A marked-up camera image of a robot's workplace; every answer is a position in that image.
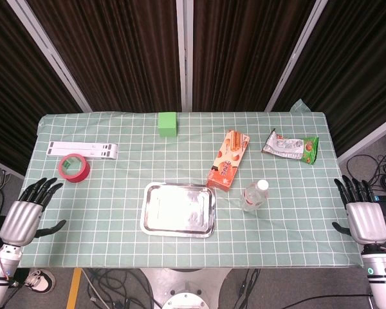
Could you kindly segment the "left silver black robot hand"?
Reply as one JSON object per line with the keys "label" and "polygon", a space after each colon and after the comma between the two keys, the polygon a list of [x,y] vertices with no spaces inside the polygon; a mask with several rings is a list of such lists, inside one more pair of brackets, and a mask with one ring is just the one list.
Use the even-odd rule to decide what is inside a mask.
{"label": "left silver black robot hand", "polygon": [[42,178],[30,184],[13,202],[0,230],[0,239],[4,244],[23,247],[35,238],[52,235],[66,224],[59,221],[50,228],[39,228],[42,214],[46,210],[53,195],[62,188],[56,178]]}

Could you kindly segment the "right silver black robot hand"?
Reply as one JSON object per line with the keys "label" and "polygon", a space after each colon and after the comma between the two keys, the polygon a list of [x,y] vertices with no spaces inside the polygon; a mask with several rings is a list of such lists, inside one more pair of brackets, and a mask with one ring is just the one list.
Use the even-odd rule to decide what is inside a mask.
{"label": "right silver black robot hand", "polygon": [[386,224],[379,203],[371,186],[365,180],[348,178],[334,179],[346,211],[349,226],[342,227],[333,222],[333,228],[352,237],[358,244],[381,245],[386,242]]}

